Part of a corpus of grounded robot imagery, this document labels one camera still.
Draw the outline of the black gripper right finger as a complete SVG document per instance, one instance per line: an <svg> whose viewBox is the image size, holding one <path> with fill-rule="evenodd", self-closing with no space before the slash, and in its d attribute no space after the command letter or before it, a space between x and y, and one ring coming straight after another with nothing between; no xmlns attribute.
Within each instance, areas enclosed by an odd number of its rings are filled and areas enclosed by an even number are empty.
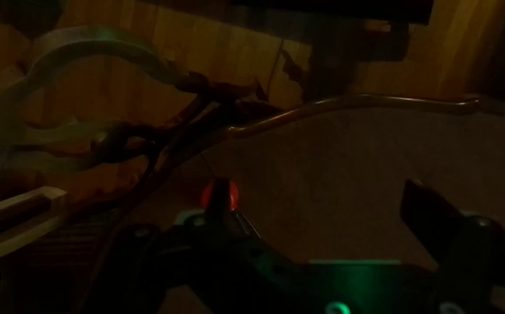
<svg viewBox="0 0 505 314"><path fill-rule="evenodd" d="M434 189L408 180L401 219L439 264L432 310L491 310L491 294L505 289L505 228L467 215Z"/></svg>

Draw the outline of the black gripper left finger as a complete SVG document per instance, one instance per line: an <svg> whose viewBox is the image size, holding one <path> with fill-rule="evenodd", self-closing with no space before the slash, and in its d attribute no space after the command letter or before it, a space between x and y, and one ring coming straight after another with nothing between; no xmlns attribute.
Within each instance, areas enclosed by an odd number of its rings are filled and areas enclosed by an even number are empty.
<svg viewBox="0 0 505 314"><path fill-rule="evenodd" d="M270 247L240 210L184 212L175 229L189 250L182 268L193 290L294 292L299 287L299 266Z"/></svg>

